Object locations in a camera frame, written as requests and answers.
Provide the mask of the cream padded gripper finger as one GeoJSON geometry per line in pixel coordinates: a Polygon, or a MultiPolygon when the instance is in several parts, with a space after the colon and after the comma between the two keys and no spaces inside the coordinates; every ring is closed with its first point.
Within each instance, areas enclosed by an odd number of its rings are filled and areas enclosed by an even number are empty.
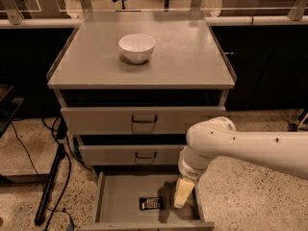
{"type": "Polygon", "coordinates": [[[188,178],[179,178],[176,183],[174,207],[183,208],[192,193],[194,181],[188,178]]]}

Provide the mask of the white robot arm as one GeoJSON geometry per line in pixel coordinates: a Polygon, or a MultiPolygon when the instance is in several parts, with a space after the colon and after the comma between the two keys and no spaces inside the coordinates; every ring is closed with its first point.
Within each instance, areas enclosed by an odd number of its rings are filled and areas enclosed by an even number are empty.
{"type": "Polygon", "coordinates": [[[225,116],[196,123],[180,152],[174,206],[185,206],[196,181],[217,157],[225,156],[308,178],[308,134],[305,132],[239,132],[225,116]]]}

